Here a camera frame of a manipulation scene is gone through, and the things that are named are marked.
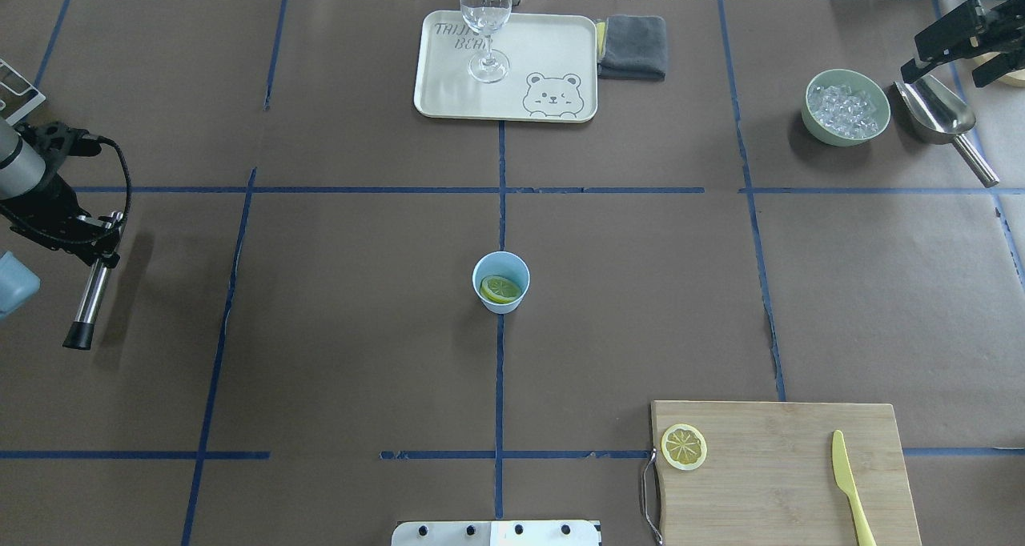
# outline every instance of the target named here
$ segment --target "paper cup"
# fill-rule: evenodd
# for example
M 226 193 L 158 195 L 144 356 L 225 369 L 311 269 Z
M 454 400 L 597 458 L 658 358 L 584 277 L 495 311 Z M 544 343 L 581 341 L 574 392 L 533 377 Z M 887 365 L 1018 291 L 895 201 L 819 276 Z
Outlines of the paper cup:
M 520 287 L 520 297 L 508 304 L 496 304 L 496 302 L 488 300 L 481 294 L 481 281 L 487 277 L 502 277 L 512 281 Z M 511 254 L 509 251 L 492 251 L 491 254 L 485 255 L 477 262 L 471 281 L 477 297 L 481 299 L 481 302 L 484 302 L 487 309 L 494 313 L 509 313 L 520 305 L 524 295 L 527 295 L 527 290 L 530 288 L 530 269 L 527 268 L 526 262 L 521 260 L 519 255 Z
M 39 291 L 39 277 L 7 251 L 0 257 L 0 320 Z

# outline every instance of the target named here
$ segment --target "scoop handle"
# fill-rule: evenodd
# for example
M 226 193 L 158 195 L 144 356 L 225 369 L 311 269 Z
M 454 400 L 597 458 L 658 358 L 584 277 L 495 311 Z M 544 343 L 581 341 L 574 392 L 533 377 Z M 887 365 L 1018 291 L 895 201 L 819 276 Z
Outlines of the scoop handle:
M 965 137 L 963 134 L 958 134 L 954 138 L 953 144 L 957 149 L 957 153 L 968 163 L 968 167 L 971 167 L 972 171 L 975 171 L 975 176 L 979 178 L 982 185 L 992 188 L 993 185 L 999 184 L 1000 178 L 996 177 L 996 173 L 994 173 L 992 167 L 989 167 L 986 159 L 982 157 L 979 150 L 975 149 L 975 145 L 972 144 L 969 138 Z

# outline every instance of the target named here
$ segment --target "tray handle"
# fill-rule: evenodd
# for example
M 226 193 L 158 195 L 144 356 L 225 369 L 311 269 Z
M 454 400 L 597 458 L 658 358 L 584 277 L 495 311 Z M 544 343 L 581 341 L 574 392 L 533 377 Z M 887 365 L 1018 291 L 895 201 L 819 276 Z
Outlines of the tray handle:
M 644 519 L 648 520 L 648 526 L 651 527 L 651 532 L 655 536 L 655 542 L 658 546 L 662 546 L 665 543 L 662 539 L 662 533 L 658 532 L 658 527 L 655 526 L 655 522 L 651 521 L 651 515 L 648 513 L 648 470 L 655 463 L 656 458 L 658 458 L 658 450 L 652 448 L 651 458 L 648 459 L 648 463 L 641 470 L 641 511 L 644 513 Z

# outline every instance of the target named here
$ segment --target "plastic knife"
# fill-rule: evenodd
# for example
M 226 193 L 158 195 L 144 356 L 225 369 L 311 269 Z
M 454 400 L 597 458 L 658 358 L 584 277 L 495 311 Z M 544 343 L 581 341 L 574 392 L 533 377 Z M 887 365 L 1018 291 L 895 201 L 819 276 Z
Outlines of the plastic knife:
M 851 514 L 854 517 L 854 528 L 858 533 L 858 546 L 875 546 L 872 531 L 868 528 L 865 511 L 861 509 L 861 499 L 858 498 L 858 487 L 854 486 L 854 474 L 851 472 L 851 461 L 847 457 L 847 445 L 844 444 L 844 432 L 833 430 L 833 477 L 836 486 L 844 491 L 851 502 Z

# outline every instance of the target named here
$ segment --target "wine glass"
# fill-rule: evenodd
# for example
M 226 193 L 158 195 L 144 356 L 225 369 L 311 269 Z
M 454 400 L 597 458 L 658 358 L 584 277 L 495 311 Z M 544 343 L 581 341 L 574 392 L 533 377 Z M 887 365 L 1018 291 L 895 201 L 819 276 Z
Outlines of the wine glass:
M 471 31 L 484 36 L 484 49 L 474 53 L 469 60 L 469 75 L 478 82 L 495 83 L 509 73 L 509 58 L 497 49 L 491 49 L 491 35 L 508 22 L 512 13 L 512 0 L 459 0 L 462 18 Z

